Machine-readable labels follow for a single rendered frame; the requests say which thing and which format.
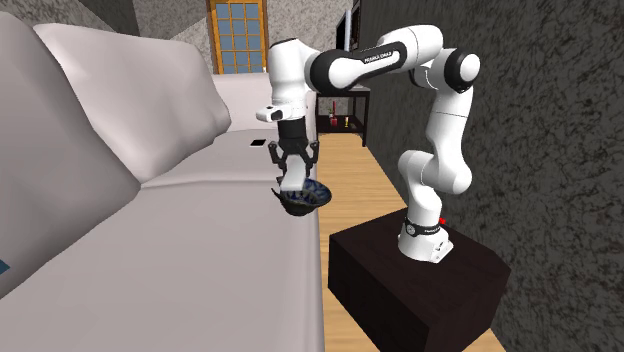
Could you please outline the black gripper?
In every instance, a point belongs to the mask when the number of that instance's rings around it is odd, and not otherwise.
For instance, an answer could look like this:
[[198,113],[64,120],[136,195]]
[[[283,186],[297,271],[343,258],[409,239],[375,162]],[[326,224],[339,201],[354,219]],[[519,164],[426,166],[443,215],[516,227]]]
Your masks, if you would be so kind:
[[304,117],[294,120],[281,120],[277,122],[277,125],[279,136],[278,143],[276,141],[271,141],[268,144],[268,150],[272,163],[277,165],[282,171],[281,178],[283,178],[287,172],[287,155],[278,155],[278,145],[286,153],[300,153],[309,146],[312,154],[305,154],[306,177],[309,178],[313,167],[318,162],[320,142],[314,140],[308,144]]

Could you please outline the white oblong object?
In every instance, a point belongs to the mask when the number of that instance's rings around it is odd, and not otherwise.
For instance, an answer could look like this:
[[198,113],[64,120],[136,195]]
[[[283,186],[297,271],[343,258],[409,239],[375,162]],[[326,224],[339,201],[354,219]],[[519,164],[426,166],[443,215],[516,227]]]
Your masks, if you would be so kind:
[[300,155],[286,158],[286,172],[280,183],[282,192],[301,191],[307,178],[306,163]]

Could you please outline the blue patterned bowl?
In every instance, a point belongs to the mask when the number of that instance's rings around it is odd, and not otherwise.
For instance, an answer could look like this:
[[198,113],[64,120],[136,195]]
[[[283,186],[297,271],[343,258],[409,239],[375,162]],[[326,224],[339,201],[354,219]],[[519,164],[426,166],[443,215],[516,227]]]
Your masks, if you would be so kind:
[[321,182],[306,178],[299,191],[280,191],[272,189],[285,211],[292,216],[305,216],[332,200],[331,190]]

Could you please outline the dark side table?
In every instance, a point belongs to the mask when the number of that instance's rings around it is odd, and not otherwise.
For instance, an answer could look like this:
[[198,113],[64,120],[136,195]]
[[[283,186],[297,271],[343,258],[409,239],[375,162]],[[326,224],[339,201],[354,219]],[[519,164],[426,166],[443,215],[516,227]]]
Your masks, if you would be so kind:
[[[317,133],[352,133],[359,134],[362,146],[367,144],[367,126],[371,90],[357,84],[347,92],[338,95],[317,94],[315,118]],[[335,111],[335,101],[348,98],[351,108],[347,113]]]

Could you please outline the wood framed window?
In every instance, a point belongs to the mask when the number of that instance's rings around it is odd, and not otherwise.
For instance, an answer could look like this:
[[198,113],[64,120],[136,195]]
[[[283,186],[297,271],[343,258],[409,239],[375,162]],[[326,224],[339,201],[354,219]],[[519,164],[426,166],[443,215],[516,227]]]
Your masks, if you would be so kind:
[[205,0],[213,71],[216,74],[267,70],[266,0]]

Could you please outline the pale sofa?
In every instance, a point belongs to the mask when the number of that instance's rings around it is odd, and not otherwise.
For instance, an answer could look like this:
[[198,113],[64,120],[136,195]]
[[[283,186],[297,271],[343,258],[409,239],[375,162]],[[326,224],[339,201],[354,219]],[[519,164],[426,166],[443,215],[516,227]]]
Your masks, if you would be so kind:
[[188,43],[0,12],[0,352],[324,352],[270,96]]

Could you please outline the dark robot stand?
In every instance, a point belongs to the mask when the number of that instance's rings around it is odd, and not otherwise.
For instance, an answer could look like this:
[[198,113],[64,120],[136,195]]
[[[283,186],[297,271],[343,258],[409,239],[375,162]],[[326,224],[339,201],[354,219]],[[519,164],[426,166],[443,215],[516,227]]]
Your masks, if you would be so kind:
[[328,287],[380,352],[463,352],[490,328],[511,269],[455,230],[440,263],[404,256],[397,236],[405,215],[332,234]]

